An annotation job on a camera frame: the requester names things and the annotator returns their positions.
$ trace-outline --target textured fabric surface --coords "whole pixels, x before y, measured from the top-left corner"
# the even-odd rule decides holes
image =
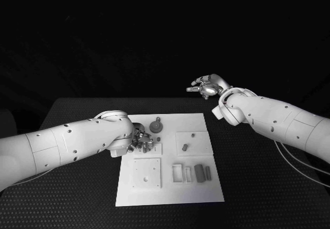
[[[216,105],[216,98],[62,98],[42,129],[92,118],[108,110],[130,115],[203,113],[225,203],[116,207],[121,158],[111,158],[104,151],[6,189],[0,228],[330,227],[324,187],[290,167],[274,141],[248,124],[231,126],[215,118]],[[309,163],[303,151],[288,149]],[[310,168],[290,161],[319,179]]]

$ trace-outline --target dark wall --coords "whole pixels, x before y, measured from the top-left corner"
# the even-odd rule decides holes
[[[38,130],[59,97],[201,97],[185,89],[211,73],[330,117],[327,16],[170,18],[105,11],[6,16],[0,105],[20,133]]]

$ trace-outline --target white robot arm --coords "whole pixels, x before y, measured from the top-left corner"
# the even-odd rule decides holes
[[[69,164],[105,149],[118,157],[134,148],[153,148],[144,126],[127,113],[108,111],[46,130],[0,139],[0,191],[31,176]]]
[[[203,98],[219,94],[219,105],[212,110],[218,119],[231,125],[248,123],[263,136],[294,146],[330,163],[330,119],[291,104],[270,99],[248,89],[234,88],[216,74],[203,76],[186,89]]]

